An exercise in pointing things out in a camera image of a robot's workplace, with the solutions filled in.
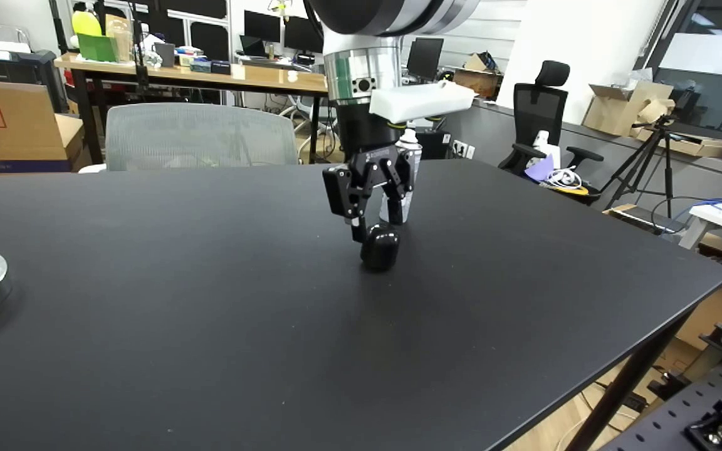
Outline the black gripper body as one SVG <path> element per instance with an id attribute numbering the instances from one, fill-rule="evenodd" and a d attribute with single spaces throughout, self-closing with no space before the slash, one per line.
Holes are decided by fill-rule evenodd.
<path id="1" fill-rule="evenodd" d="M 365 104 L 346 104 L 335 108 L 338 139 L 349 166 L 390 158 L 398 154 L 398 134 L 380 116 L 374 116 Z"/>

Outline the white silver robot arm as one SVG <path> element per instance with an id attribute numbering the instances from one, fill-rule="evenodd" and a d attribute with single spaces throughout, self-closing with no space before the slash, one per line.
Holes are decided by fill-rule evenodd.
<path id="1" fill-rule="evenodd" d="M 397 125 L 466 110 L 476 93 L 453 80 L 404 80 L 404 41 L 442 39 L 478 0 L 304 0 L 325 29 L 323 69 L 346 164 L 328 169 L 328 205 L 358 243 L 397 243 L 409 220 L 419 154 Z"/>

